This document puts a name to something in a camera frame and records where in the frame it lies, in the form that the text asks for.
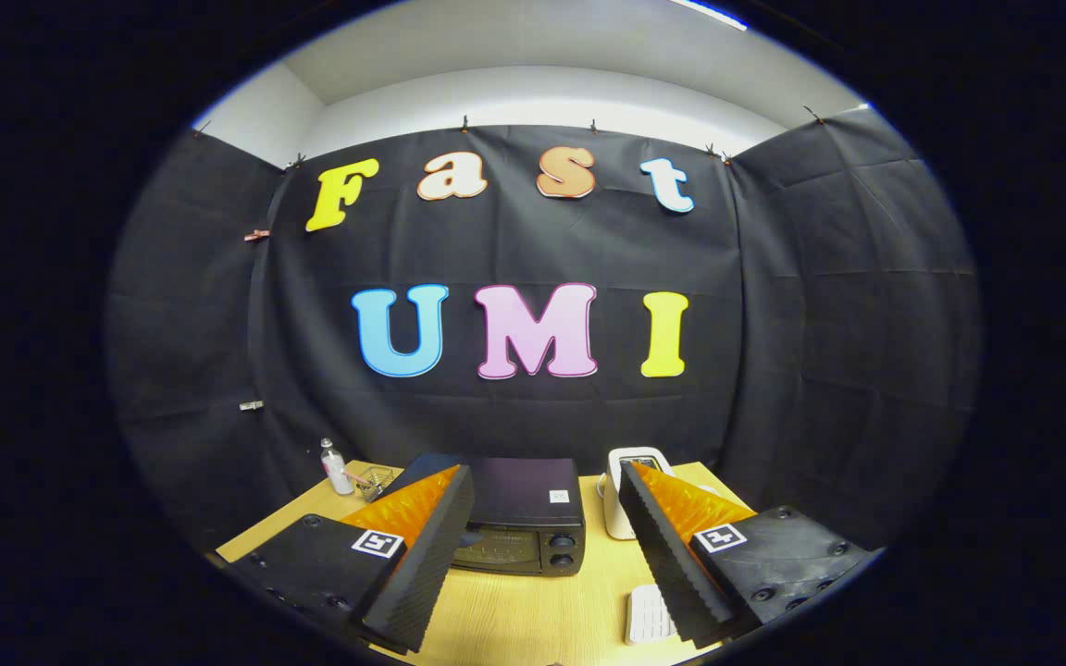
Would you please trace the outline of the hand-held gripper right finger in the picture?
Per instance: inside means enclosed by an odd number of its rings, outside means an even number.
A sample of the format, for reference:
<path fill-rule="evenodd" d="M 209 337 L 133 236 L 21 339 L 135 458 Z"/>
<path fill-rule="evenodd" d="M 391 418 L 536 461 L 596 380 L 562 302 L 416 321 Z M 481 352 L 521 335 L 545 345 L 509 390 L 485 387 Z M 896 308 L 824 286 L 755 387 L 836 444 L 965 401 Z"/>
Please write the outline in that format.
<path fill-rule="evenodd" d="M 695 648 L 786 623 L 873 561 L 794 507 L 752 511 L 637 461 L 621 462 L 619 502 L 678 636 Z"/>

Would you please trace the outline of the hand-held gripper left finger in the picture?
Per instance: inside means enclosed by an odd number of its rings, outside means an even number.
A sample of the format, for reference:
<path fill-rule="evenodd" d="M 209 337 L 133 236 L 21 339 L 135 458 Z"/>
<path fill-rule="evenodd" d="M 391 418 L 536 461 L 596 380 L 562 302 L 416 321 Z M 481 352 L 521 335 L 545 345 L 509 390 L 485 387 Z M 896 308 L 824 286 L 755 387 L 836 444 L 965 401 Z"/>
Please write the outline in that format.
<path fill-rule="evenodd" d="M 226 572 L 330 639 L 417 652 L 473 505 L 471 471 L 453 465 L 338 520 L 308 513 Z"/>

